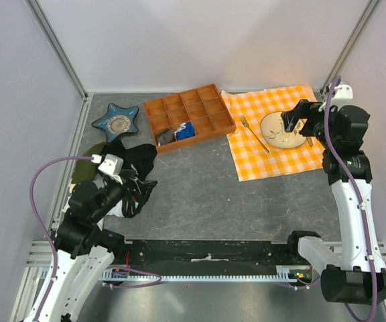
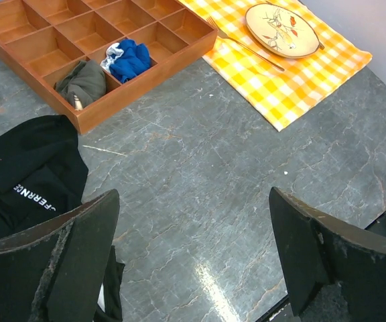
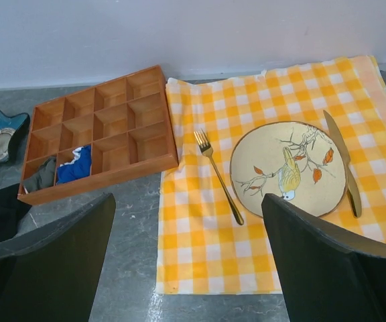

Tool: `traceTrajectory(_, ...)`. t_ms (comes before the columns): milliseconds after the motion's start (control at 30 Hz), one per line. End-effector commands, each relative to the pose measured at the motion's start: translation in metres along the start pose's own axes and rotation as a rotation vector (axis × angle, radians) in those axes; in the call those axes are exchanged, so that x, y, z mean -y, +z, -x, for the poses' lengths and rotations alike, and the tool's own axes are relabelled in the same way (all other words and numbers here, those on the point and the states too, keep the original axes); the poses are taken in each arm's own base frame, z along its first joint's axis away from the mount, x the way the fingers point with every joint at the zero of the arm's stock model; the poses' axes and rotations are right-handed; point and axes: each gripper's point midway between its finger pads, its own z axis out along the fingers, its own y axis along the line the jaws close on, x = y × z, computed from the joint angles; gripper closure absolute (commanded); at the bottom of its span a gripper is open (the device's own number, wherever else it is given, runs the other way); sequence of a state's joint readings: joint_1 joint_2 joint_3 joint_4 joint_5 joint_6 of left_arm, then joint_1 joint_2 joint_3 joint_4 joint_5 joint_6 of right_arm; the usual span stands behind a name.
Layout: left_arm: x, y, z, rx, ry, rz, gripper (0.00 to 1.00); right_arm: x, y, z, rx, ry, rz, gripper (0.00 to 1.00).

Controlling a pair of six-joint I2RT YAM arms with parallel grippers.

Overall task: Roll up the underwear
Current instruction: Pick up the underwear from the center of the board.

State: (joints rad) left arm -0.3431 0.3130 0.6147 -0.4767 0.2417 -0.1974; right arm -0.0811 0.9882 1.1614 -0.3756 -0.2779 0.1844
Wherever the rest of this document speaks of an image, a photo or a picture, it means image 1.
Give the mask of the white underwear black trim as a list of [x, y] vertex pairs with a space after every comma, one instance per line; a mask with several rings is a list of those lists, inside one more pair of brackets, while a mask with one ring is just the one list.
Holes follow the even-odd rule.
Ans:
[[124, 218], [125, 216], [123, 215], [123, 201], [119, 201], [104, 217], [97, 223], [98, 227], [100, 230], [103, 230], [104, 224], [105, 224], [105, 219], [110, 216], [115, 216], [115, 217], [120, 217]]

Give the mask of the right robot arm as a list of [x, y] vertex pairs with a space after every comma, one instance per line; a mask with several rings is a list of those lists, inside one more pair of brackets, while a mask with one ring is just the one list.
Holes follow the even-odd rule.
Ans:
[[353, 105], [333, 105], [325, 112], [318, 102], [301, 99], [281, 116], [288, 132], [303, 119], [300, 134], [324, 146], [322, 167], [336, 201], [342, 238], [342, 253], [336, 255], [318, 233], [293, 231], [286, 258], [293, 264], [307, 260], [313, 266], [328, 302], [381, 303], [386, 299], [386, 264], [371, 210], [371, 166], [361, 150], [370, 115]]

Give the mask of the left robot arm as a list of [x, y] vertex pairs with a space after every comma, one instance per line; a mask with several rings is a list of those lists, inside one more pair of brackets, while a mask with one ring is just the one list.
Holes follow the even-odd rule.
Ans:
[[102, 273], [125, 258], [125, 238], [103, 228], [107, 215], [132, 218], [157, 185], [136, 171], [124, 177], [92, 174], [72, 177], [66, 213], [50, 240], [52, 261], [26, 321], [76, 321]]

